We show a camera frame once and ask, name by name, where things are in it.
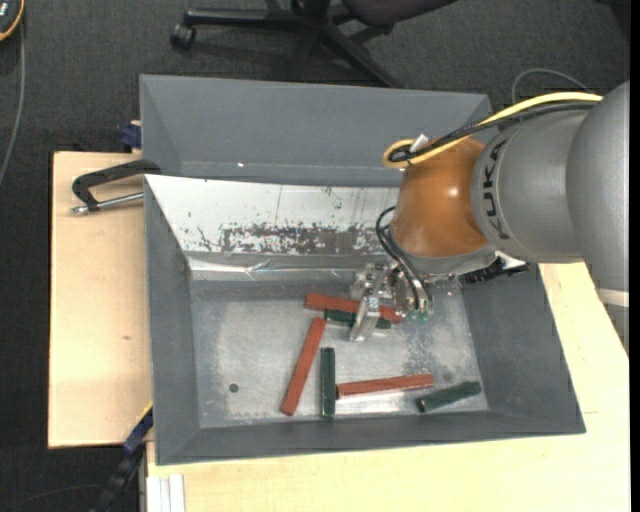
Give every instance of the cable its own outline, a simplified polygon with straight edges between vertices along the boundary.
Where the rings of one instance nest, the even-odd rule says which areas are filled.
[[[572,76],[566,75],[565,73],[561,73],[560,71],[555,71],[553,69],[547,69],[547,68],[533,68],[533,69],[527,69],[526,71],[523,71],[513,81],[513,84],[511,85],[511,102],[512,103],[516,102],[516,91],[518,89],[518,84],[520,83],[520,81],[526,76],[536,75],[536,74],[558,76],[560,78],[564,78],[565,80],[567,80],[568,82],[571,82],[574,85],[577,85],[578,87],[580,87],[580,89],[582,89],[585,92],[593,93],[592,89],[589,89],[589,87],[584,85],[582,82],[579,82]]]
[[[89,512],[109,512],[138,471],[144,455],[145,434],[153,426],[153,404],[149,403],[124,442],[124,455]]]
[[[513,116],[514,114],[517,114],[519,112],[523,112],[525,110],[537,107],[539,105],[546,105],[546,104],[550,104],[550,103],[559,103],[559,102],[567,102],[567,101],[573,101],[573,102],[591,102],[591,103],[596,103],[598,101],[600,101],[602,99],[602,96],[598,96],[596,94],[588,94],[588,93],[584,93],[584,92],[556,92],[556,93],[551,93],[551,94],[545,94],[543,96],[537,96],[535,98],[531,98],[525,101],[522,101],[520,103],[516,103],[515,105],[512,105],[511,107],[507,107],[504,110],[501,110],[500,112],[498,112],[497,114],[494,114],[492,116],[489,116],[485,119],[483,119],[482,121],[478,122],[478,125],[484,125],[487,123],[490,123],[492,121],[496,121],[499,119],[505,119],[508,118],[510,116]],[[442,153],[443,151],[445,151],[446,149],[452,147],[453,145],[457,144],[458,142],[463,141],[464,139],[470,137],[470,135],[467,135],[465,137],[460,137],[454,141],[451,141],[447,144],[443,144],[442,146],[433,149],[433,150],[427,150],[424,151],[423,154],[421,154],[420,156],[412,156],[409,159],[406,159],[404,161],[392,161],[390,160],[389,156],[393,153],[395,153],[397,151],[398,148],[402,148],[405,147],[407,144],[411,145],[413,144],[414,140],[413,139],[404,139],[401,141],[398,141],[394,144],[392,144],[391,146],[389,146],[387,148],[387,150],[384,152],[384,155],[382,156],[382,163],[387,166],[387,167],[391,167],[391,168],[395,168],[395,169],[401,169],[404,168],[408,165],[416,165],[419,164],[421,162],[424,162],[425,160],[428,160],[429,158],[434,157],[437,154]]]
[[[55,489],[49,492],[43,492],[42,494],[36,494],[35,496],[31,496],[31,498],[27,498],[26,500],[19,501],[15,505],[11,505],[10,507],[5,507],[0,509],[0,512],[9,512],[10,510],[15,510],[27,503],[30,503],[35,500],[39,500],[41,498],[46,498],[47,496],[53,496],[54,494],[60,494],[62,492],[69,491],[78,491],[80,489],[93,489],[95,487],[102,487],[100,484],[87,484],[87,485],[73,485],[71,487],[63,487],[61,489]]]
[[[13,129],[11,131],[11,137],[9,139],[9,145],[7,146],[7,154],[4,157],[2,162],[2,167],[0,167],[0,187],[2,187],[2,180],[4,178],[5,172],[9,167],[9,160],[11,159],[11,153],[13,151],[13,146],[16,142],[16,137],[18,135],[18,128],[20,127],[20,121],[22,119],[22,110],[24,108],[24,90],[25,90],[25,82],[26,82],[26,74],[27,74],[27,64],[25,60],[25,35],[24,35],[24,22],[20,22],[20,93],[18,97],[18,110],[16,112],[16,120],[13,123]]]
[[[421,156],[429,151],[433,151],[445,144],[450,142],[455,142],[462,137],[466,137],[469,135],[473,135],[474,133],[480,132],[482,130],[487,130],[493,127],[505,127],[512,124],[515,121],[524,121],[526,119],[530,119],[533,117],[537,117],[543,114],[549,114],[553,112],[562,112],[567,110],[580,110],[580,109],[590,109],[593,107],[593,103],[588,102],[567,102],[560,104],[551,104],[551,105],[542,105],[540,107],[535,107],[531,110],[527,110],[525,112],[519,112],[514,114],[513,116],[505,117],[502,119],[496,119],[494,121],[489,121],[487,123],[482,123],[481,121],[476,121],[473,123],[469,123],[462,128],[458,128],[453,132],[443,135],[442,137],[438,137],[437,139],[433,139],[429,145],[425,148],[416,151],[415,153],[410,152],[411,144],[407,144],[402,147],[397,147],[394,151],[392,151],[388,158],[391,162],[402,162],[409,161],[411,159],[415,160],[416,156]]]
[[[409,287],[411,288],[411,292],[413,293],[415,309],[420,309],[420,295],[418,294],[418,289],[413,282],[414,280],[418,281],[418,283],[420,283],[420,287],[424,290],[429,303],[427,311],[431,312],[433,309],[433,297],[429,292],[429,285],[420,277],[420,274],[415,267],[413,267],[413,265],[400,253],[399,247],[394,243],[393,239],[389,235],[390,225],[380,225],[382,223],[382,219],[395,209],[395,206],[390,206],[378,216],[378,219],[376,220],[376,235],[378,236],[380,245],[382,245],[385,252],[398,264],[398,268],[404,272],[407,282],[409,283]]]

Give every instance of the black cable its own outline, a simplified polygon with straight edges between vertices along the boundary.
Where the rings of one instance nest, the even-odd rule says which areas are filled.
[[[0,165],[0,187],[2,187],[2,179],[9,167],[9,160],[11,160],[11,153],[13,152],[13,146],[16,142],[18,135],[18,128],[20,127],[20,121],[22,119],[22,111],[24,109],[24,91],[27,74],[27,61],[25,59],[25,34],[24,34],[24,21],[20,22],[20,92],[18,93],[18,109],[16,111],[16,118],[11,130],[11,137],[9,138],[9,146],[7,147],[7,153],[5,154],[2,165]]]
[[[385,250],[385,252],[398,264],[398,268],[404,272],[405,277],[407,278],[407,282],[409,283],[409,287],[411,288],[411,292],[413,293],[413,298],[415,301],[415,309],[420,309],[420,295],[418,294],[418,289],[416,288],[414,279],[420,283],[420,287],[424,290],[427,295],[427,300],[429,302],[429,310],[433,306],[433,297],[429,292],[429,285],[424,281],[419,272],[413,267],[413,265],[402,256],[400,253],[400,249],[393,242],[393,239],[389,235],[389,224],[386,224],[384,227],[381,226],[382,219],[395,210],[395,206],[390,206],[386,210],[384,210],[376,220],[376,235],[378,236],[378,240],[380,241],[380,245]]]
[[[533,117],[541,116],[543,114],[550,114],[553,112],[562,112],[567,110],[580,110],[580,109],[590,109],[592,108],[594,103],[588,101],[571,101],[564,103],[557,103],[553,105],[542,105],[539,107],[534,107],[530,110],[526,110],[524,112],[518,112],[512,116],[503,117],[501,119],[496,119],[494,121],[485,122],[483,124],[483,120],[475,121],[469,124],[464,125],[461,128],[458,128],[447,135],[443,135],[442,137],[438,137],[437,139],[433,139],[426,147],[416,151],[415,153],[411,153],[409,149],[411,148],[410,144],[406,146],[401,146],[396,148],[390,155],[390,162],[403,162],[411,160],[412,158],[425,155],[430,151],[438,149],[446,144],[450,144],[458,139],[463,137],[468,137],[469,135],[473,135],[482,130],[486,130],[488,128],[500,127],[503,128],[507,125],[510,125],[516,121],[524,121],[526,119],[531,119]]]
[[[124,455],[89,512],[110,512],[135,476],[144,455],[145,434],[153,426],[153,407],[149,406],[124,442]]]

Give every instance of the office chair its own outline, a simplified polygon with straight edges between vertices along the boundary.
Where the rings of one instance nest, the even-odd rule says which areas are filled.
[[[402,88],[400,82],[380,67],[360,45],[377,35],[389,34],[398,21],[455,1],[342,0],[341,5],[331,6],[331,0],[291,0],[290,9],[283,9],[278,0],[265,0],[265,11],[191,8],[184,13],[182,23],[176,25],[171,43],[183,50],[191,48],[196,37],[196,25],[231,25],[298,32],[300,40],[291,59],[289,80],[297,78],[317,42],[367,78],[387,87]],[[339,27],[352,20],[358,20],[367,27],[355,35],[347,36]]]

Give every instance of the yellow cable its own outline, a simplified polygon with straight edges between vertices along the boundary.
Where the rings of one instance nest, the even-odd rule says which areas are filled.
[[[18,23],[20,23],[20,20],[22,19],[23,14],[24,14],[24,0],[21,1],[20,9],[18,10],[18,15],[16,16],[16,19],[13,20],[13,23],[11,24],[11,26],[7,28],[4,32],[0,32],[0,41],[2,41],[3,39],[6,39],[11,35],[14,29],[18,26]]]
[[[602,96],[598,96],[597,94],[589,94],[586,92],[555,92],[551,94],[544,94],[542,96],[536,96],[535,98],[521,101],[520,103],[516,103],[515,105],[507,107],[504,110],[501,110],[500,112],[498,112],[497,114],[494,114],[493,116],[484,119],[481,123],[479,123],[479,125],[483,125],[485,123],[489,123],[492,121],[497,121],[499,119],[504,119],[505,117],[512,116],[513,114],[517,114],[518,112],[522,112],[523,110],[526,110],[528,108],[537,107],[538,105],[542,105],[545,103],[553,103],[557,101],[598,102],[601,99],[602,99]],[[423,155],[411,158],[410,160],[403,160],[401,162],[392,162],[391,160],[389,160],[389,156],[392,153],[394,153],[398,148],[403,146],[410,146],[414,142],[414,139],[403,139],[398,142],[395,142],[394,144],[392,144],[387,148],[387,150],[382,155],[382,163],[386,167],[391,167],[394,169],[401,169],[403,167],[407,167],[408,165],[416,165],[421,162],[424,162],[425,160],[428,160],[429,158],[436,156],[439,153],[442,153],[443,151],[446,151],[450,147],[458,144],[459,142],[465,139],[468,139],[469,137],[471,137],[471,135],[461,137],[460,139],[451,141],[448,144],[445,144],[444,146],[436,148]]]

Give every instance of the wooden board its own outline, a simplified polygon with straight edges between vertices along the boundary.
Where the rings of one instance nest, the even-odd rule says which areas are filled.
[[[121,443],[151,400],[142,202],[73,216],[71,184],[139,155],[57,153],[51,216],[49,446]],[[98,199],[142,180],[97,187]]]

